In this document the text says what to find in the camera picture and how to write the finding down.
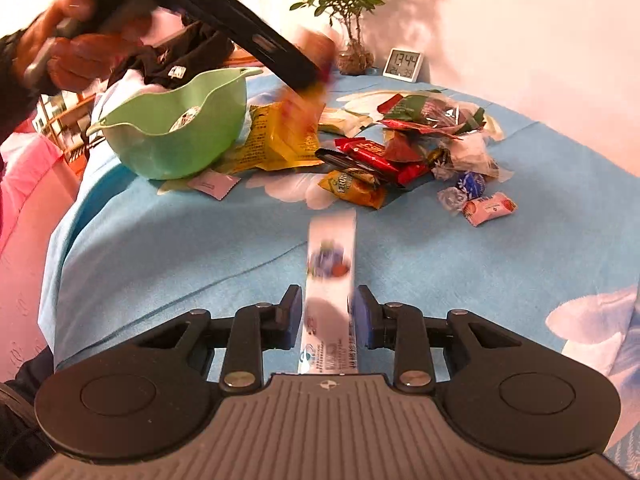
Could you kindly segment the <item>person's left hand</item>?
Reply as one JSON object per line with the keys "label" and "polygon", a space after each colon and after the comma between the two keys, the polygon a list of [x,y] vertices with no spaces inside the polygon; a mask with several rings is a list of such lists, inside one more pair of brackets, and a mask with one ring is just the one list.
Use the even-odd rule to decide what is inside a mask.
{"label": "person's left hand", "polygon": [[93,3],[94,0],[54,0],[29,25],[17,43],[12,61],[13,73],[23,87],[28,86],[26,70],[45,44],[51,45],[47,72],[52,84],[75,93],[85,91],[96,79],[108,78],[125,56],[142,45],[142,39],[152,28],[151,13],[132,18],[117,32],[107,35],[53,37],[56,26],[66,18],[79,21],[91,18]]}

